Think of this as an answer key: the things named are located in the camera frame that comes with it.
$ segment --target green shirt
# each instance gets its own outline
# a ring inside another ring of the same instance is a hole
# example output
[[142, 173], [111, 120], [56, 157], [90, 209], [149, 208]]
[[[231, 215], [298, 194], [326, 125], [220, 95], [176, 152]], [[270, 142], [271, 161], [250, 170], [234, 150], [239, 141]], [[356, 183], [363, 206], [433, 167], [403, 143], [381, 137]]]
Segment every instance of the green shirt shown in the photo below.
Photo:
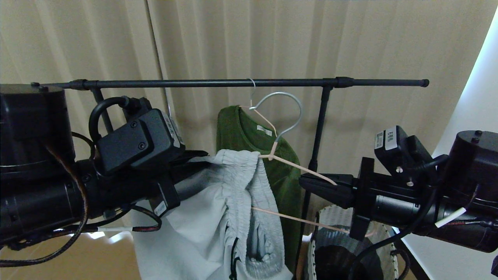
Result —
[[[239, 106], [221, 109], [218, 113], [216, 149], [249, 150], [270, 154], [275, 135], [269, 136], [265, 131], [258, 130], [257, 126], [260, 124]], [[296, 153], [284, 138], [280, 138], [275, 155], [299, 164]], [[278, 211], [285, 215], [300, 217], [302, 206], [300, 170], [277, 160], [269, 161], [265, 158], [263, 162]], [[280, 218], [280, 221], [285, 246], [285, 264], [293, 272], [300, 240], [300, 223], [285, 218]]]

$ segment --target woven basket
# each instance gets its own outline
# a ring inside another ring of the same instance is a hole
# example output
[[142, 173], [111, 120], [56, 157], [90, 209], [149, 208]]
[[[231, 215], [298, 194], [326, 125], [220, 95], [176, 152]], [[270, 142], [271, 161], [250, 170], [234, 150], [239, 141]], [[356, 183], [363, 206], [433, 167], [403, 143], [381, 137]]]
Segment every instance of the woven basket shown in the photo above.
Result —
[[[321, 224], [349, 230], [352, 217], [352, 208], [342, 209], [333, 205], [320, 210], [316, 220]], [[370, 245], [388, 238], [389, 231], [385, 225], [372, 222], [367, 236], [363, 241], [358, 241], [350, 238], [347, 233], [315, 227], [308, 249], [307, 271], [304, 273], [304, 279], [317, 280], [320, 276], [322, 276], [320, 280], [346, 279], [352, 259]], [[329, 255], [327, 253], [324, 255], [324, 251], [331, 250], [330, 248], [334, 250], [333, 258], [325, 259], [324, 256]], [[391, 244], [377, 249], [376, 254], [365, 256], [361, 261], [363, 273], [366, 273], [371, 280], [396, 279], [398, 263], [396, 256], [390, 255], [392, 250], [394, 250], [394, 245]]]

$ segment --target black drawstring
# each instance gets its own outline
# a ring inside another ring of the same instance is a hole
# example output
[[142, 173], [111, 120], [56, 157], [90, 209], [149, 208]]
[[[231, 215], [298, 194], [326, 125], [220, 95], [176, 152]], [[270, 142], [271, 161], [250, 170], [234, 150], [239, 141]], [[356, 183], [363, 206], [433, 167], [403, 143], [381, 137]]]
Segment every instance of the black drawstring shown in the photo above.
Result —
[[237, 267], [235, 266], [235, 264], [237, 263], [237, 261], [240, 261], [241, 259], [239, 257], [236, 257], [234, 259], [234, 256], [235, 256], [235, 245], [237, 245], [238, 240], [239, 238], [235, 237], [234, 245], [232, 246], [232, 263], [230, 264], [230, 276], [228, 276], [230, 280], [237, 280]]

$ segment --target curtain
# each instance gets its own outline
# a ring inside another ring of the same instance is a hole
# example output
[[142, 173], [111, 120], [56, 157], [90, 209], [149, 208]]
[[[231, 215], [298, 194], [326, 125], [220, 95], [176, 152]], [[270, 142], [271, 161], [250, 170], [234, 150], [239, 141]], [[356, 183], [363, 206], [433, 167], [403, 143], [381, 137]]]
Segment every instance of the curtain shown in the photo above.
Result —
[[[331, 93], [319, 172], [357, 174], [376, 133], [401, 125], [432, 152], [467, 81], [497, 7], [488, 1], [13, 1], [0, 2], [0, 80], [353, 78], [430, 79], [427, 88], [352, 87]], [[188, 149], [215, 151], [218, 111], [248, 105], [252, 88], [104, 89], [105, 97], [166, 99]], [[321, 88], [294, 94], [303, 119], [285, 135], [307, 166]], [[67, 90], [72, 130], [88, 135], [90, 92]], [[297, 107], [260, 110], [278, 130]], [[124, 124], [110, 109], [114, 127]], [[88, 154], [75, 140], [78, 158]], [[377, 162], [377, 172], [385, 172]], [[310, 213], [328, 203], [313, 197]]]

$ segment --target hanger hook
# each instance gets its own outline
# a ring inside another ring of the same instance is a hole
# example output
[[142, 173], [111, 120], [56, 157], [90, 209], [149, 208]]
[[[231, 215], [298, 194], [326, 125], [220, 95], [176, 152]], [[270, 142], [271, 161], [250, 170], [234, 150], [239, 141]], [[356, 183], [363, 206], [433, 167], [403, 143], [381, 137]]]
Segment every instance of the hanger hook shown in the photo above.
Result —
[[293, 124], [291, 127], [287, 128], [286, 130], [282, 131], [277, 136], [277, 138], [275, 139], [275, 142], [278, 142], [278, 140], [280, 139], [280, 137], [282, 135], [284, 135], [286, 132], [288, 132], [289, 130], [293, 129], [294, 127], [296, 127], [299, 124], [299, 122], [301, 121], [301, 118], [303, 116], [303, 106], [301, 104], [301, 101], [299, 101], [299, 99], [297, 99], [297, 97], [295, 97], [294, 95], [292, 95], [290, 93], [287, 93], [287, 92], [274, 92], [272, 94], [268, 94], [267, 96], [265, 96], [263, 99], [261, 99], [261, 101], [258, 102], [258, 104], [256, 104], [256, 106], [250, 107], [249, 110], [256, 110], [266, 99], [268, 99], [269, 97], [274, 96], [274, 95], [288, 96], [288, 97], [294, 99], [294, 101], [297, 103], [297, 106], [299, 107], [299, 118], [297, 119], [297, 121], [296, 121], [295, 124]]
[[254, 93], [256, 92], [256, 82], [251, 78], [248, 78], [248, 79], [251, 80], [252, 85], [254, 86], [254, 89], [252, 90], [252, 93], [250, 94], [250, 105], [252, 106], [252, 97], [254, 96]]

